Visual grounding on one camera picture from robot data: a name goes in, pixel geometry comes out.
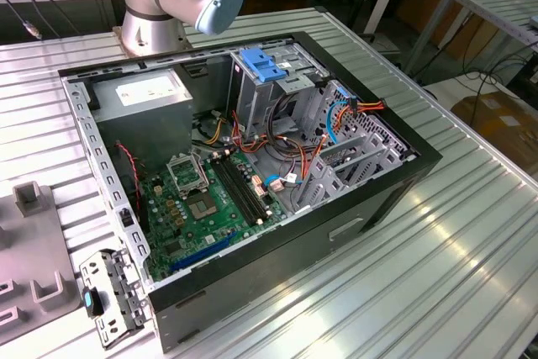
blue plastic clip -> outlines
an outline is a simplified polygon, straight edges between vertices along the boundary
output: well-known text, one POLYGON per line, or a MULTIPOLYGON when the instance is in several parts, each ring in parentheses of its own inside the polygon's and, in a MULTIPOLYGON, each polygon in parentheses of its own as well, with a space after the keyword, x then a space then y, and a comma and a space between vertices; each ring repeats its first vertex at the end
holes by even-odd
POLYGON ((240 50, 243 62, 258 76, 260 82, 282 79, 287 73, 279 69, 271 57, 260 48, 240 50))

green motherboard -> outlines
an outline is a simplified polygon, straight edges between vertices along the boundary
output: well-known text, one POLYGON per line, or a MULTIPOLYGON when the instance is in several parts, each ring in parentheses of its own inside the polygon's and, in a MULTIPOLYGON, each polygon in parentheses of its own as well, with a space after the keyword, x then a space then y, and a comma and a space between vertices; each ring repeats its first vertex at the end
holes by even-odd
MULTIPOLYGON (((244 182, 254 189, 251 175, 255 173, 245 155, 238 151, 229 160, 238 167, 238 172, 248 172, 244 182)), ((177 189, 176 184, 186 185, 198 178, 192 164, 174 166, 174 176, 166 170, 141 183, 148 208, 145 238, 151 253, 147 264, 154 281, 169 277, 180 269, 178 264, 184 263, 182 267, 186 267, 286 218, 276 198, 269 194, 265 197, 256 195, 272 215, 262 224, 247 223, 209 159, 200 163, 198 167, 208 180, 205 192, 181 196, 177 189)))

slotted aluminum surface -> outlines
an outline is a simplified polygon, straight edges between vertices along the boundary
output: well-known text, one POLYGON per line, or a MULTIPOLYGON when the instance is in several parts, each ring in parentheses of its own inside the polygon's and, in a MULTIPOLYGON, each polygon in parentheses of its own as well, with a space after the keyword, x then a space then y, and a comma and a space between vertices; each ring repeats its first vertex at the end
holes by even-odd
MULTIPOLYGON (((517 357, 538 331, 536 185, 328 14, 238 18, 196 46, 309 32, 444 156, 376 229, 166 357, 517 357)), ((51 185, 71 261, 117 247, 55 71, 122 58, 111 34, 0 48, 0 193, 51 185)), ((0 357, 161 357, 149 325, 103 352, 84 309, 0 357)))
POLYGON ((523 44, 536 45, 538 42, 538 29, 529 24, 531 17, 538 16, 538 0, 457 1, 523 44))

metal chassis frame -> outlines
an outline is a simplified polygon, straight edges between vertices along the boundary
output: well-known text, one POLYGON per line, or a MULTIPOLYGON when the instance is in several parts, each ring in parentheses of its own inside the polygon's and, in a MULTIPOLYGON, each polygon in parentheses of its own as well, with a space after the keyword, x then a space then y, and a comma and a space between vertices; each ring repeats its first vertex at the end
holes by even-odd
MULTIPOLYGON (((128 71, 132 71, 129 69, 131 66, 137 66, 137 71, 143 71, 143 69, 150 66, 166 67, 168 64, 177 63, 177 59, 185 59, 181 58, 183 55, 188 55, 188 59, 191 60, 193 57, 197 58, 199 55, 206 55, 207 52, 210 52, 211 50, 234 49, 237 45, 244 46, 246 44, 252 45, 256 43, 272 45, 275 42, 287 39, 293 40, 301 45, 310 55, 316 58, 322 66, 335 74, 338 77, 339 82, 345 85, 348 90, 351 92, 358 92, 358 95, 362 100, 370 103, 378 101, 378 98, 347 69, 345 69, 332 55, 318 45, 315 40, 302 32, 273 35, 262 39, 209 46, 203 50, 173 52, 170 54, 159 55, 158 57, 143 57, 131 59, 129 61, 84 66, 81 68, 59 71, 59 74, 64 82, 74 82, 75 84, 87 77, 95 77, 96 80, 104 80, 110 73, 103 74, 103 70, 113 71, 114 75, 121 75, 124 73, 124 71, 122 71, 122 66, 127 66, 128 71), (162 60, 161 64, 157 64, 159 59, 162 60)), ((87 106, 79 107, 81 101, 76 100, 76 97, 80 94, 73 92, 71 89, 69 92, 70 93, 67 95, 73 103, 71 105, 73 112, 76 114, 81 110, 85 111, 87 106)), ((192 269, 187 270, 183 273, 174 274, 165 281, 146 285, 145 290, 148 291, 148 297, 151 301, 151 306, 157 324, 159 325, 159 330, 164 335, 161 335, 161 344, 164 351, 169 351, 173 347, 171 340, 179 343, 188 338, 190 334, 184 335, 182 333, 186 331, 185 327, 191 327, 191 325, 176 327, 176 329, 173 330, 174 335, 166 337, 171 333, 169 325, 166 325, 171 319, 165 319, 170 317, 170 314, 173 314, 174 319, 178 315, 183 314, 183 307, 186 307, 185 310, 192 309, 192 305, 187 305, 187 303, 190 303, 194 299, 204 297, 206 295, 206 289, 209 291, 213 290, 213 292, 208 292, 208 295, 214 293, 214 285, 222 284, 222 282, 225 284, 228 282, 228 279, 233 276, 238 276, 237 274, 248 273, 252 268, 251 263, 257 262, 258 260, 258 262, 260 262, 258 265, 263 266, 263 262, 267 257, 270 256, 273 257, 272 259, 275 259, 274 257, 278 256, 280 251, 288 251, 290 246, 296 243, 296 240, 303 240, 303 238, 305 240, 311 240, 313 237, 317 237, 317 240, 319 240, 319 237, 321 237, 319 232, 322 232, 323 234, 325 231, 324 229, 326 228, 330 228, 331 230, 331 227, 335 226, 334 222, 336 217, 351 214, 352 212, 355 212, 353 214, 357 214, 356 210, 365 209, 365 203, 369 203, 371 200, 377 202, 373 203, 371 207, 368 208, 367 212, 364 213, 364 223, 356 222, 356 224, 359 224, 361 228, 365 226, 367 228, 372 227, 375 223, 380 222, 389 213, 390 208, 395 206, 396 202, 407 192, 407 190, 409 190, 409 188, 419 179, 424 177, 441 159, 441 154, 437 152, 433 146, 423 140, 391 109, 384 109, 376 112, 375 115, 381 119, 389 130, 394 134, 397 134, 401 140, 404 140, 409 148, 415 151, 418 157, 412 161, 407 161, 404 166, 397 167, 396 169, 387 172, 376 181, 366 182, 360 188, 343 193, 338 197, 338 201, 334 199, 320 204, 320 206, 315 209, 316 214, 314 214, 313 209, 303 211, 293 218, 293 226, 287 226, 287 222, 291 222, 292 220, 286 220, 286 223, 282 222, 280 226, 274 228, 272 231, 264 232, 263 237, 258 236, 256 238, 250 238, 248 240, 250 242, 241 243, 242 248, 240 254, 238 253, 237 248, 233 248, 228 254, 221 256, 218 260, 208 259, 201 263, 197 263, 195 271, 192 269)), ((87 121, 90 120, 91 122, 91 115, 89 117, 85 116, 85 118, 87 121)), ((90 153, 88 158, 93 159, 93 153, 90 153)), ((116 200, 114 205, 117 205, 118 203, 122 205, 122 209, 124 208, 124 205, 129 207, 128 203, 121 203, 118 200, 116 200)), ((117 207, 111 206, 110 208, 112 213, 118 216, 119 212, 117 212, 117 207)), ((126 235, 124 239, 134 239, 132 233, 140 229, 136 223, 132 224, 129 228, 122 229, 121 221, 117 221, 117 218, 116 228, 118 229, 118 235, 126 235)), ((341 244, 347 241, 349 240, 346 239, 343 241, 340 239, 332 245, 332 248, 336 248, 339 243, 341 244)), ((141 264, 145 259, 144 255, 148 255, 147 251, 145 250, 145 254, 140 254, 139 256, 139 254, 137 254, 138 251, 131 245, 131 243, 128 243, 128 247, 129 252, 132 255, 134 254, 132 259, 137 262, 139 268, 142 268, 141 264)), ((314 261, 317 261, 323 257, 323 251, 324 250, 319 250, 317 252, 318 255, 315 258, 311 258, 314 259, 314 261)), ((303 265, 301 262, 304 258, 294 258, 294 260, 294 266, 303 265)), ((294 272, 290 271, 297 270, 297 268, 294 269, 293 265, 290 265, 286 270, 276 272, 275 276, 292 276, 294 272)), ((263 282, 259 281, 258 283, 252 284, 251 293, 264 293, 263 291, 266 291, 267 287, 274 287, 275 284, 271 282, 274 282, 276 279, 270 277, 268 279, 269 280, 264 280, 263 282)), ((238 308, 230 306, 227 307, 227 309, 234 311, 238 308)), ((203 323, 204 321, 207 321, 207 318, 212 318, 211 316, 214 317, 217 315, 215 314, 215 310, 222 311, 222 309, 218 307, 207 308, 207 313, 201 314, 200 319, 195 320, 203 323)))

